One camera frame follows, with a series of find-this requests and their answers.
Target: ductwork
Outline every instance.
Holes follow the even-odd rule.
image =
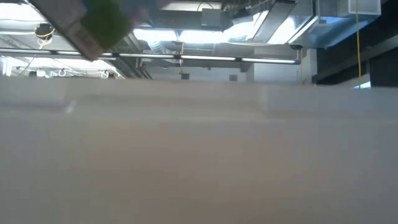
[[[154,54],[168,54],[164,43],[161,41],[148,41],[148,46]]]
[[[319,0],[319,4],[313,7],[313,15],[318,21],[310,26],[303,26],[302,34],[291,44],[302,45],[311,48],[331,47],[350,35],[357,28],[370,24],[381,15],[381,1],[358,1],[359,22],[356,24],[356,0]],[[294,15],[300,15],[299,11],[293,11]]]
[[[162,41],[148,41],[147,43],[153,54],[169,54],[169,55],[179,54],[179,52],[166,49]],[[164,60],[170,63],[180,63],[180,60],[175,60],[175,59],[164,59]]]

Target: ceiling light fixture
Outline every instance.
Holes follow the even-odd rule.
[[[284,60],[284,59],[273,59],[273,58],[242,58],[242,62],[254,62],[254,63],[281,63],[281,64],[292,64],[298,65],[298,60]]]
[[[79,52],[70,52],[70,51],[58,51],[58,54],[65,54],[65,55],[80,55]]]
[[[300,31],[298,31],[289,41],[288,41],[288,43],[293,43],[293,42],[295,42],[301,35],[303,35],[303,33],[305,32],[305,31],[307,31],[311,26],[312,26],[312,24],[314,24],[316,21],[318,20],[318,16],[315,16],[314,18],[312,18],[311,19],[311,21],[307,24],[307,25],[305,25],[302,29],[300,29]]]
[[[119,54],[120,57],[137,57],[137,58],[160,58],[160,59],[173,59],[174,55],[161,55],[161,54]]]
[[[97,60],[117,60],[116,57],[99,57]]]
[[[181,55],[181,59],[196,59],[196,60],[222,60],[222,61],[235,61],[234,57],[214,57],[214,56],[193,56]]]

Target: dark wall panel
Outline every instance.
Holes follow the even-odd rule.
[[[372,86],[398,87],[398,49],[370,61]]]
[[[361,64],[361,73],[362,75],[366,74],[366,63]],[[348,81],[353,78],[358,78],[359,77],[359,72],[358,72],[358,66],[353,66],[351,68],[347,68],[345,70],[342,70],[341,72],[331,75],[329,77],[326,77],[320,81],[317,82],[318,85],[337,85],[339,83],[343,83],[345,81]]]

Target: ceiling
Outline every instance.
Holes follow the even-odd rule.
[[[0,0],[0,2],[20,1]],[[330,2],[329,0],[321,1],[322,5]],[[33,31],[40,23],[46,22],[46,19],[28,4],[7,4],[7,6],[9,9],[0,7],[0,47],[38,49],[41,46],[41,42]],[[222,13],[228,14],[227,17],[230,20],[232,19],[230,21],[231,25],[227,27],[220,26],[220,30],[213,29],[208,31],[207,28],[203,30],[204,27],[200,25],[203,19],[201,11],[211,7],[224,9]],[[291,44],[298,43],[305,47],[319,47],[319,44],[331,44],[331,42],[325,41],[325,38],[321,38],[322,36],[332,37],[331,34],[336,33],[336,30],[339,30],[336,36],[341,39],[349,34],[347,32],[347,29],[349,29],[347,22],[330,21],[352,21],[350,17],[339,19],[336,14],[333,15],[333,13],[328,14],[321,11],[323,18],[328,24],[328,32],[324,32],[324,27],[320,27],[318,22],[308,24],[313,19],[316,19],[314,15],[317,12],[316,10],[314,11],[314,8],[312,0],[299,0],[297,2],[280,0],[228,2],[216,0],[209,2],[209,4],[196,1],[176,1],[157,11],[155,16],[149,18],[148,23],[150,24],[143,23],[136,30],[142,29],[145,32],[148,30],[171,30],[175,35],[175,40],[184,39],[184,32],[190,29],[202,32],[200,35],[185,38],[184,44],[171,40],[162,40],[160,35],[150,35],[155,41],[160,42],[163,48],[163,52],[155,52],[156,54],[183,53],[185,55],[297,59],[297,51],[292,49],[287,42],[294,38],[305,26],[309,25],[302,35]],[[248,14],[242,16],[235,13],[239,11],[238,9],[247,9],[245,13]],[[341,23],[345,24],[346,28],[342,29]],[[131,32],[111,50],[125,53],[154,52],[151,42],[147,39],[148,37],[140,37],[136,34],[137,32]],[[224,41],[218,40],[218,36],[221,35]],[[55,33],[51,42],[42,47],[45,50],[75,51],[59,33]],[[83,74],[86,71],[86,77],[97,78],[103,78],[103,73],[106,70],[111,70],[118,78],[151,78],[146,71],[148,67],[238,68],[241,72],[246,72],[251,65],[250,63],[220,62],[217,60],[141,60],[136,58],[116,58],[114,60],[83,63],[84,60],[79,55],[68,56],[67,58],[59,57],[59,55],[53,55],[51,58],[41,58],[42,56],[38,55],[11,54],[7,55],[7,57],[14,57],[16,61],[13,60],[13,64],[19,64],[17,66],[19,69],[16,69],[16,66],[13,67],[11,75],[19,75],[18,73],[21,73],[19,70],[26,64],[29,65],[29,68],[46,70],[55,76],[57,75],[54,71],[67,68],[69,71],[73,70],[73,72],[79,74]]]

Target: wall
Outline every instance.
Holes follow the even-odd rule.
[[[229,75],[237,75],[238,82],[246,82],[246,73],[241,72],[239,68],[207,68],[185,67],[182,68],[184,73],[190,74],[190,80],[208,81],[208,82],[229,82]],[[179,67],[169,67],[163,69],[161,67],[147,67],[148,73],[154,80],[181,80]]]
[[[255,63],[247,74],[248,82],[311,85],[317,74],[317,51],[308,49],[301,65]]]
[[[398,87],[398,48],[369,61],[372,86]]]

